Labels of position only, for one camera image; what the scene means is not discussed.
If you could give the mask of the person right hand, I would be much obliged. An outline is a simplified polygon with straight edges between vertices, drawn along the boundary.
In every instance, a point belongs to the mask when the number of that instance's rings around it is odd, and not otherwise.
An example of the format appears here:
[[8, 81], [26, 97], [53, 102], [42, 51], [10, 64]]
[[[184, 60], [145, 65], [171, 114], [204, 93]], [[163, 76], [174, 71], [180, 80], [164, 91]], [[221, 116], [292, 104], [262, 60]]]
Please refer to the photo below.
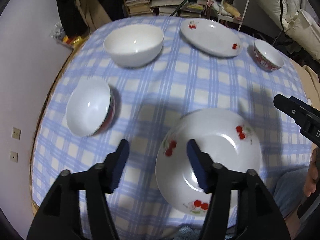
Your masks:
[[318, 179], [318, 169], [316, 166], [316, 161], [317, 161], [318, 150], [319, 148], [316, 148], [313, 150], [308, 172], [306, 174], [306, 180], [305, 180], [303, 190], [304, 190], [304, 194], [307, 197], [310, 197], [310, 195], [316, 191], [316, 181]]

